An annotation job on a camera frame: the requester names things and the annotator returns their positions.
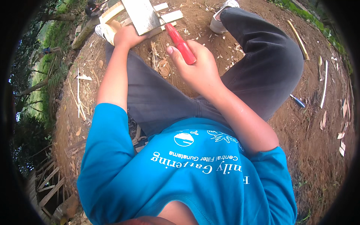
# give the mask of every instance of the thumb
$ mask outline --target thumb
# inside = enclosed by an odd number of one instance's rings
[[[181,70],[184,66],[187,66],[183,56],[177,48],[170,46],[166,49],[166,52],[178,70]]]

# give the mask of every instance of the hand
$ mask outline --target hand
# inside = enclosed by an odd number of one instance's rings
[[[186,64],[177,48],[170,46],[166,52],[183,80],[192,89],[208,99],[216,93],[216,90],[224,87],[217,71],[214,56],[206,47],[196,41],[188,40],[186,43],[197,59],[196,63],[191,66]]]
[[[147,37],[147,35],[139,36],[133,25],[125,26],[118,29],[116,32],[114,36],[114,45],[115,47],[121,46],[130,49],[144,41]]]

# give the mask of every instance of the red tool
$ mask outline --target red tool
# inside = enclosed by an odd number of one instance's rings
[[[175,47],[180,51],[181,55],[183,56],[187,65],[192,65],[196,62],[196,58],[194,54],[191,52],[189,46],[180,36],[179,32],[174,28],[171,23],[165,24],[165,29],[169,36],[171,37],[172,41],[175,44]]]

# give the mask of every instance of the brown soil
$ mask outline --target brown soil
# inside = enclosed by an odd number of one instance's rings
[[[206,5],[211,9],[220,7],[223,2],[208,0]],[[152,3],[153,5],[158,4],[157,1],[152,1]],[[205,44],[205,47],[213,53],[221,75],[226,72],[227,66],[230,66],[232,62],[236,63],[236,60],[243,57],[241,52],[234,50],[236,41],[229,33],[217,37],[208,28],[213,13],[205,10],[204,1],[170,0],[168,4],[171,11],[181,9],[184,14],[184,19],[177,22],[176,28],[178,30],[186,28],[190,35],[184,33],[184,30],[180,30],[182,37],[185,40],[199,37],[197,42]],[[290,11],[282,10],[263,0],[244,0],[240,6],[280,27],[295,40],[295,35],[287,24],[287,20],[292,19],[293,25],[306,42],[305,47],[310,60],[305,61],[303,76],[293,94],[297,98],[301,98],[307,107],[302,109],[289,98],[270,119],[269,124],[278,134],[280,145],[287,155],[288,169],[292,177],[298,206],[298,221],[306,217],[310,210],[311,216],[304,223],[316,224],[334,201],[354,153],[353,105],[350,105],[351,113],[347,113],[345,118],[341,113],[342,99],[347,98],[352,103],[347,71],[340,55],[333,47],[329,46],[328,41],[320,31]],[[135,47],[133,50],[149,66],[151,66],[150,41],[156,42],[160,57],[165,57],[166,44],[172,44],[169,36],[166,33],[161,33]],[[67,186],[73,193],[77,193],[76,179],[80,173],[81,159],[84,153],[78,152],[72,158],[67,158],[64,148],[87,137],[99,85],[96,76],[101,82],[106,70],[104,44],[105,41],[96,34],[93,34],[86,41],[75,59],[74,65],[70,68],[68,80],[64,83],[63,99],[57,112],[56,145],[53,155],[61,167],[61,172],[66,175]],[[319,55],[322,56],[324,63],[325,60],[329,62],[328,85],[323,109],[319,107],[324,85],[324,81],[319,81],[318,76]],[[338,71],[330,59],[332,56],[338,59]],[[196,97],[198,94],[181,80],[170,58],[167,57],[167,59],[171,66],[171,75],[167,77],[167,81],[186,95]],[[103,69],[99,67],[100,60],[104,62]],[[84,123],[81,117],[78,118],[75,99],[69,89],[70,81],[76,97],[77,80],[74,77],[78,68],[80,68],[80,74],[90,76],[93,79],[92,81],[80,81],[80,98],[85,106],[87,123]],[[327,112],[326,127],[320,130],[319,123],[322,121],[325,111]],[[342,131],[346,121],[350,124],[345,137],[342,139],[346,145],[346,154],[345,157],[342,157],[339,152],[340,140],[337,139],[337,134]],[[79,128],[81,128],[81,134],[76,136]],[[70,165],[72,162],[75,164],[75,170]]]

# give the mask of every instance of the blue handle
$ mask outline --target blue handle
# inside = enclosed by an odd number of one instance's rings
[[[296,104],[298,104],[298,106],[305,108],[304,103],[302,103],[299,99],[295,98],[295,102],[296,102]]]

